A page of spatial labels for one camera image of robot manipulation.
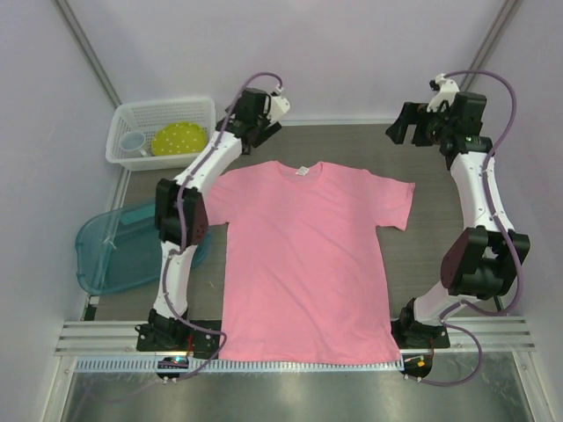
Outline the pink t-shirt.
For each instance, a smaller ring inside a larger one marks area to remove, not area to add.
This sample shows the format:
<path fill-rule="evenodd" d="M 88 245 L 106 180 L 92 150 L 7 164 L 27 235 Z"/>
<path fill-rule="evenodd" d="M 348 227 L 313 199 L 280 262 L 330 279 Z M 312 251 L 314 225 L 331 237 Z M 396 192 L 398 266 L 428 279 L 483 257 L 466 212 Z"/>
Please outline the pink t-shirt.
<path fill-rule="evenodd" d="M 221 358 L 397 360 L 377 230 L 406 228 L 414 191 L 324 162 L 224 173 L 206 199 L 210 223 L 227 229 Z"/>

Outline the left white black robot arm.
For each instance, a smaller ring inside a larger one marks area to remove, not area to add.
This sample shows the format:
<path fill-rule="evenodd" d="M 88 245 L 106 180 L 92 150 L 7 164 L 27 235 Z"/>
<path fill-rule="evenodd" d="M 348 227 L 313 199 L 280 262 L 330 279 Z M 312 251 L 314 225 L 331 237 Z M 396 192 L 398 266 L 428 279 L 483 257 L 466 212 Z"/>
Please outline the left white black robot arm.
<path fill-rule="evenodd" d="M 197 246 L 208 232 L 205 198 L 225 169 L 276 134 L 290 104 L 277 86 L 244 88 L 216 125 L 203 151 L 173 179 L 157 183 L 155 227 L 162 265 L 157 298 L 146 323 L 136 326 L 140 352 L 176 351 L 194 327 L 187 320 L 187 285 Z"/>

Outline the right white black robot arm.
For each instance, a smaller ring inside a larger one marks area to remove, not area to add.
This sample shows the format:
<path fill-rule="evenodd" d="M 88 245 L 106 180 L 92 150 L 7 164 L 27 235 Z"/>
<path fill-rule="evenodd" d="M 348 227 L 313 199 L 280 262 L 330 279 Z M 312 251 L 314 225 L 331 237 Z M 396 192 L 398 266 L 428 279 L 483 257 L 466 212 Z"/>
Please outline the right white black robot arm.
<path fill-rule="evenodd" d="M 480 133 L 485 109 L 481 94 L 437 94 L 428 104 L 404 103 L 385 131 L 401 144 L 413 127 L 414 146 L 438 146 L 457 186 L 464 221 L 463 232 L 442 259 L 439 281 L 413 298 L 391 324 L 401 348 L 449 347 L 446 318 L 505 295 L 530 250 L 528 236 L 515 231 L 501 204 L 494 159 L 488 155 L 493 143 Z"/>

